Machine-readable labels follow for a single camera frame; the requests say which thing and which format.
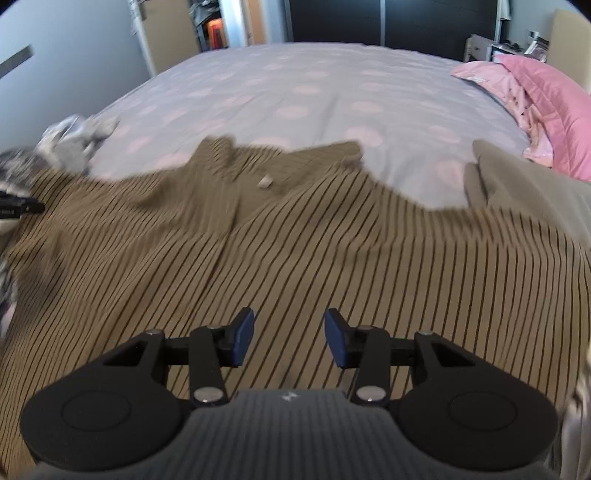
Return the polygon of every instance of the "brown striped shirt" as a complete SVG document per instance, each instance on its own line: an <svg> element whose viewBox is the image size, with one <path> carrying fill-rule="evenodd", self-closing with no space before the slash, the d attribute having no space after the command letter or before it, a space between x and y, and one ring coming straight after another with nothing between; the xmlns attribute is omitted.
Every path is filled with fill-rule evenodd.
<svg viewBox="0 0 591 480"><path fill-rule="evenodd" d="M183 336L258 312L250 387L347 389L322 316L412 337L433 330L558 406L589 344L589 252L508 210L428 211L355 168L345 143L281 153L205 140L176 170L116 183L48 171L7 253L19 300L0 358L0 461L32 460L18 417L41 387L149 328ZM257 185L265 175L269 188ZM187 371L170 388L188 395ZM392 369L394 395L410 388Z"/></svg>

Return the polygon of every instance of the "polka dot bedsheet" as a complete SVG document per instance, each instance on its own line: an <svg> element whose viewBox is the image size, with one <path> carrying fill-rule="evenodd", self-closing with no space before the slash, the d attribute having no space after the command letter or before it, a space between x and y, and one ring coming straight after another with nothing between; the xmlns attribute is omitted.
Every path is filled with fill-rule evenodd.
<svg viewBox="0 0 591 480"><path fill-rule="evenodd" d="M529 142L456 61L356 44L275 44L203 53L99 116L121 123L91 173L121 179L185 163L208 135L285 149L363 146L378 180L428 207L464 206L463 168L484 138L520 155Z"/></svg>

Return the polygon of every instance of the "black wardrobe door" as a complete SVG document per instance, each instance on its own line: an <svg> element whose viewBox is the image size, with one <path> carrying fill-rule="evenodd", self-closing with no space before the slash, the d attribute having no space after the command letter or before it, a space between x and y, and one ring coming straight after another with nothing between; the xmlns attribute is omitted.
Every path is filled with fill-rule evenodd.
<svg viewBox="0 0 591 480"><path fill-rule="evenodd" d="M379 0L289 0L294 41L379 45Z"/></svg>
<svg viewBox="0 0 591 480"><path fill-rule="evenodd" d="M495 37L497 0L385 0L386 46L462 60L472 34Z"/></svg>

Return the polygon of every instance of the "gray wall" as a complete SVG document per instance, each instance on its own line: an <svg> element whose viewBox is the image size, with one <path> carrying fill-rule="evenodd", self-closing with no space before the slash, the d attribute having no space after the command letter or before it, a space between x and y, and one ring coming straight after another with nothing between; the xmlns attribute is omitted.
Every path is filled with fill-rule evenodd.
<svg viewBox="0 0 591 480"><path fill-rule="evenodd" d="M282 43L286 40L284 0L261 0L267 43Z"/></svg>
<svg viewBox="0 0 591 480"><path fill-rule="evenodd" d="M149 78L127 0L19 0L0 17L0 61L29 44L33 57L0 79L0 151Z"/></svg>
<svg viewBox="0 0 591 480"><path fill-rule="evenodd" d="M549 40L556 9L578 11L567 0L511 0L509 39L525 47L528 44L529 30L536 30Z"/></svg>

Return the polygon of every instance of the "pink pillow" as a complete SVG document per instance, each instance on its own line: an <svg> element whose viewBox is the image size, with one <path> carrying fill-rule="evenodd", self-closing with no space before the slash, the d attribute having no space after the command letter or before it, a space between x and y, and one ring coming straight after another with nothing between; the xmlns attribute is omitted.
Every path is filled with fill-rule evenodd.
<svg viewBox="0 0 591 480"><path fill-rule="evenodd" d="M591 97L574 80L545 63L517 55L504 55L501 63L541 114L554 148L552 168L591 181Z"/></svg>
<svg viewBox="0 0 591 480"><path fill-rule="evenodd" d="M554 151L541 121L541 115L515 76L499 63L471 61L452 70L456 78L469 80L484 88L505 105L515 121L531 140L523 152L525 158L551 167Z"/></svg>

